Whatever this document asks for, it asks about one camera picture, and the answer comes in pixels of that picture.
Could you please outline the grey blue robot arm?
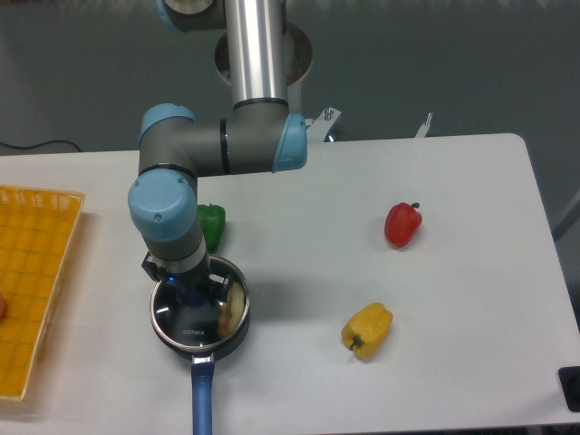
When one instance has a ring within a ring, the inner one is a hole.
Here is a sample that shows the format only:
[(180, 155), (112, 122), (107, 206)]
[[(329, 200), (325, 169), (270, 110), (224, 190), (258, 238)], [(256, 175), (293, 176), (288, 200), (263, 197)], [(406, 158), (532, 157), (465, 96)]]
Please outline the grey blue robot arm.
[(287, 100), (282, 1), (160, 1), (182, 33), (225, 28), (233, 113), (213, 123), (164, 103), (142, 118), (139, 175), (130, 217), (148, 249), (143, 267), (159, 282), (208, 293), (208, 247), (198, 217), (202, 177), (278, 172), (307, 161), (306, 123)]

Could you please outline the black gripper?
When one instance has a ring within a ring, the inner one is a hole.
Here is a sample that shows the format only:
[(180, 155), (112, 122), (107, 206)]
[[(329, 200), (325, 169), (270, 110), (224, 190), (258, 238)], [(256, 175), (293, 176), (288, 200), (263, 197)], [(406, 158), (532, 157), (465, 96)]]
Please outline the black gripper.
[(211, 305), (224, 305), (228, 300), (230, 277), (210, 274), (208, 256), (198, 262), (189, 258), (158, 265), (148, 252), (141, 267), (153, 282), (163, 281), (176, 287), (207, 294)]

